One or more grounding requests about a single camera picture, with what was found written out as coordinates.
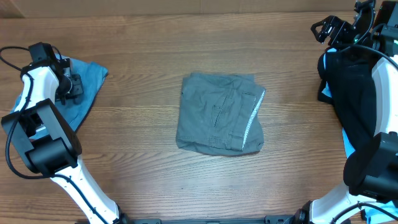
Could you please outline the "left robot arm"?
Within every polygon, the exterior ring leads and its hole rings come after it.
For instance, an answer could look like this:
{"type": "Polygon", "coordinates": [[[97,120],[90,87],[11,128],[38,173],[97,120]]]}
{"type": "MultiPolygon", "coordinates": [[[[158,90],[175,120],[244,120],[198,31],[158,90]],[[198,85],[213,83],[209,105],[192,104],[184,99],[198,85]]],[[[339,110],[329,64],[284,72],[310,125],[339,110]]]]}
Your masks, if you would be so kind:
{"type": "Polygon", "coordinates": [[[75,201],[89,223],[129,223],[83,162],[76,131],[107,75],[105,68],[61,55],[38,42],[26,48],[31,63],[19,68],[23,91],[1,119],[6,163],[23,179],[50,179],[75,201]]]}

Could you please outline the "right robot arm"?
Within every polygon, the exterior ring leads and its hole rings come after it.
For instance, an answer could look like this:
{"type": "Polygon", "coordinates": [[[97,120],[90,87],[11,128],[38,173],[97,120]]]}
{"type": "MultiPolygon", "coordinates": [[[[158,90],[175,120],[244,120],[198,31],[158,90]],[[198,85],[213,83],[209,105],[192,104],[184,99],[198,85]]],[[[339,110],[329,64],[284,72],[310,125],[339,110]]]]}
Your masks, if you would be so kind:
{"type": "Polygon", "coordinates": [[[289,223],[397,219],[397,3],[356,1],[354,22],[328,16],[311,30],[328,48],[318,61],[318,99],[342,126],[343,181],[289,223]]]}

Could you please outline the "grey shorts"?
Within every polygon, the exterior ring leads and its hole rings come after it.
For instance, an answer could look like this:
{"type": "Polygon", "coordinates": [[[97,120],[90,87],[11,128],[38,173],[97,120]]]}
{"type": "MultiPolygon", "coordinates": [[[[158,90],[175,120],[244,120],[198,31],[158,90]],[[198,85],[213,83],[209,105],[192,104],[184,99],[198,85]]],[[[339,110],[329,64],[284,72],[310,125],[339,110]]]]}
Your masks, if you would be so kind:
{"type": "Polygon", "coordinates": [[[264,133],[258,111],[266,89],[253,75],[192,73],[182,81],[176,144],[214,156],[259,152],[264,133]]]}

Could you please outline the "blue denim garment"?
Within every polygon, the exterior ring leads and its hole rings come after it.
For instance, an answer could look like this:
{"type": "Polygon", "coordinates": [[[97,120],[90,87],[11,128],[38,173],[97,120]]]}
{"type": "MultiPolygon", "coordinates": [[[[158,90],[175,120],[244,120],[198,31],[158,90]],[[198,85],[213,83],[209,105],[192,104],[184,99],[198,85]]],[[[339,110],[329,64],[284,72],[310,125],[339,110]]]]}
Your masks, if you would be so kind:
{"type": "Polygon", "coordinates": [[[74,58],[68,58],[72,68],[66,75],[59,77],[50,68],[48,62],[38,65],[28,65],[21,69],[23,91],[14,105],[12,113],[20,111],[23,106],[32,109],[38,102],[50,100],[60,112],[73,131],[76,131],[87,116],[94,98],[101,88],[108,70],[97,63],[86,63],[74,58]],[[79,74],[83,83],[84,94],[76,99],[65,99],[70,90],[68,77],[79,74]]]}

